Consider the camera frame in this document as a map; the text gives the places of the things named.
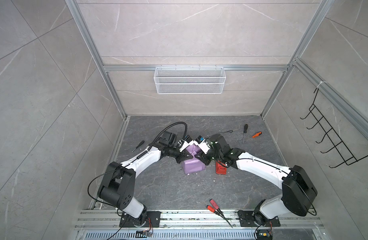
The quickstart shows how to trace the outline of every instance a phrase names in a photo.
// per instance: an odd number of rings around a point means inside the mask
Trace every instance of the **white wire basket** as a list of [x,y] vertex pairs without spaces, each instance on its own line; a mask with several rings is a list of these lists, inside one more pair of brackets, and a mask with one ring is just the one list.
[[217,66],[157,67],[158,94],[222,93],[225,71]]

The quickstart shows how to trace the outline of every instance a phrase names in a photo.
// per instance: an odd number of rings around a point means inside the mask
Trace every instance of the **red box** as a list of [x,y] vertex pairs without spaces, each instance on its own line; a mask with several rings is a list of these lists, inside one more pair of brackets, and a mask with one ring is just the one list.
[[227,174],[227,168],[220,165],[220,163],[216,162],[216,173],[217,174]]

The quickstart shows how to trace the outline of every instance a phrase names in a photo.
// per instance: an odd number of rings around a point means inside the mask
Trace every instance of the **purple box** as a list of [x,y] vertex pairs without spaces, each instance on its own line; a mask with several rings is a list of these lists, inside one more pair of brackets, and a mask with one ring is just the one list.
[[[201,152],[200,147],[196,145],[191,145],[186,148],[186,150],[192,155],[195,156],[199,152]],[[197,158],[193,157],[192,159],[185,160],[181,162],[181,166],[185,172],[185,174],[190,174],[193,172],[203,171],[206,169],[206,165],[198,160]]]

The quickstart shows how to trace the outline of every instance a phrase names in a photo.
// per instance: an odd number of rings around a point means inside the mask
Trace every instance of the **blue-gray perforated rail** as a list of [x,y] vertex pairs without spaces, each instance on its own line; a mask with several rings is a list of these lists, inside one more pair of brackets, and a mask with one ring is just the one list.
[[[105,240],[116,230],[87,230],[84,240]],[[155,230],[152,237],[144,237],[136,230],[120,230],[111,240],[200,240],[200,239],[255,239],[254,229],[225,229],[225,230]]]

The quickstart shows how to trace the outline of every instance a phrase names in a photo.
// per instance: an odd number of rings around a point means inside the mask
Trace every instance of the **black hook rack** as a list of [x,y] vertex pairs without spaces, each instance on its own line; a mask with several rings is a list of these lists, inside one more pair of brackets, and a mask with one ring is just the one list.
[[[336,151],[340,154],[340,157],[341,157],[341,159],[343,160],[343,162],[342,162],[342,163],[340,163],[340,164],[339,164],[339,165],[337,165],[337,166],[334,166],[334,167],[329,166],[329,167],[330,167],[330,168],[335,168],[335,167],[338,167],[338,166],[342,165],[343,163],[345,163],[347,166],[349,166],[349,165],[351,165],[351,164],[354,164],[355,162],[358,162],[358,161],[360,161],[360,160],[362,160],[362,159],[364,159],[364,158],[368,157],[368,155],[367,155],[367,156],[365,156],[365,157],[362,157],[362,158],[360,158],[360,159],[357,159],[357,158],[353,155],[353,153],[352,153],[352,152],[350,151],[350,149],[347,147],[347,145],[345,144],[345,142],[341,139],[341,137],[337,134],[337,132],[335,131],[335,129],[332,127],[332,125],[330,124],[330,122],[328,122],[328,120],[325,118],[325,116],[320,112],[320,110],[319,110],[319,109],[317,108],[317,106],[315,105],[315,100],[316,100],[317,93],[319,92],[319,89],[318,89],[318,88],[316,88],[316,89],[315,89],[315,91],[314,91],[313,93],[315,93],[315,92],[316,92],[316,94],[315,94],[315,98],[313,99],[313,103],[312,103],[312,105],[309,107],[309,113],[305,116],[305,118],[300,118],[300,119],[306,119],[310,114],[312,114],[312,116],[316,119],[316,121],[317,121],[317,122],[315,123],[315,125],[314,125],[313,127],[311,127],[311,128],[308,128],[308,127],[307,127],[307,129],[312,129],[312,128],[314,128],[317,124],[319,124],[319,125],[320,125],[320,127],[321,127],[321,128],[323,129],[323,131],[325,132],[325,134],[324,134],[323,138],[321,139],[321,141],[320,141],[320,142],[316,141],[316,143],[321,143],[321,142],[324,140],[325,136],[328,136],[329,140],[330,140],[330,141],[331,141],[331,143],[333,144],[333,147],[331,147],[331,149],[329,149],[328,151],[325,151],[325,152],[320,151],[321,153],[327,153],[327,152],[331,151],[332,149],[336,149]],[[317,119],[317,118],[316,118],[316,116],[312,113],[313,109],[316,109],[316,110],[321,114],[321,116],[322,116],[322,117],[321,117],[320,119]],[[328,123],[328,125],[329,125],[329,127],[330,127],[330,129],[329,129],[328,131],[326,131],[326,130],[325,130],[325,128],[321,125],[320,121],[321,121],[322,119],[324,119],[324,120]],[[335,143],[332,141],[331,137],[328,135],[328,133],[329,133],[330,131],[334,131],[334,132],[335,132],[336,136],[340,139],[339,143],[335,144]],[[343,145],[347,148],[348,152],[351,154],[351,157],[350,157],[350,158],[348,158],[347,160],[345,160],[345,159],[344,159],[344,157],[341,155],[341,152],[337,149],[337,146],[339,146],[340,144],[343,144]],[[348,163],[348,161],[349,161],[349,160],[351,160],[352,158],[353,158],[355,161],[354,161],[354,162],[351,162],[351,163]]]

